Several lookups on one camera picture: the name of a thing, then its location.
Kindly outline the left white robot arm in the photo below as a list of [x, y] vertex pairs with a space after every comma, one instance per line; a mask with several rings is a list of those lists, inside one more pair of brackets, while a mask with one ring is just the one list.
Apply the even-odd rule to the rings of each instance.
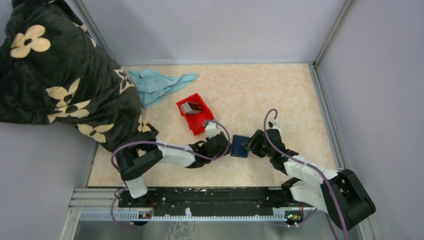
[[231, 143], [220, 132], [206, 140], [189, 145], [172, 145], [146, 133], [116, 148], [111, 162], [115, 164], [130, 193], [130, 200], [138, 207], [149, 203], [150, 193], [143, 174], [156, 164], [173, 164], [196, 169], [217, 160], [231, 151]]

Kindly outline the navy leather card holder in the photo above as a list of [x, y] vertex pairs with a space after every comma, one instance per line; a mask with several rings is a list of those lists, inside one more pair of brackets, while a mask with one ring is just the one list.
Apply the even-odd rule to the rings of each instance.
[[248, 136], [233, 135], [230, 155], [237, 158], [247, 158], [249, 151], [244, 147], [244, 143], [248, 140]]

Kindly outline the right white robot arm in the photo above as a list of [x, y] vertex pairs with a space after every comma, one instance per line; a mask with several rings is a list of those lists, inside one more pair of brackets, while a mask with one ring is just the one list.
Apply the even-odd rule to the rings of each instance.
[[376, 212], [376, 206], [357, 175], [320, 167], [286, 148], [277, 129], [258, 129], [242, 144], [248, 152], [268, 158], [272, 166], [290, 176], [278, 197], [287, 206], [306, 203], [326, 213], [341, 230], [350, 230]]

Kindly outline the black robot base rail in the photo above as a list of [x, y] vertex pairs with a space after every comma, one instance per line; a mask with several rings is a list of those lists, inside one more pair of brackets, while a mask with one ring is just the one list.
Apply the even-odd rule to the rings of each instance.
[[115, 192], [122, 210], [139, 209], [141, 221], [264, 221], [284, 227], [310, 217], [310, 206], [290, 203], [281, 187], [151, 187], [138, 198]]

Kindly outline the red plastic bin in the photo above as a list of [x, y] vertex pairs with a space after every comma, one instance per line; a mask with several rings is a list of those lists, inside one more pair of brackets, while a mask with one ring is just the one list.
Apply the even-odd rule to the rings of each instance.
[[212, 111], [198, 93], [194, 93], [176, 102], [176, 105], [194, 136], [205, 131], [206, 120], [215, 119]]

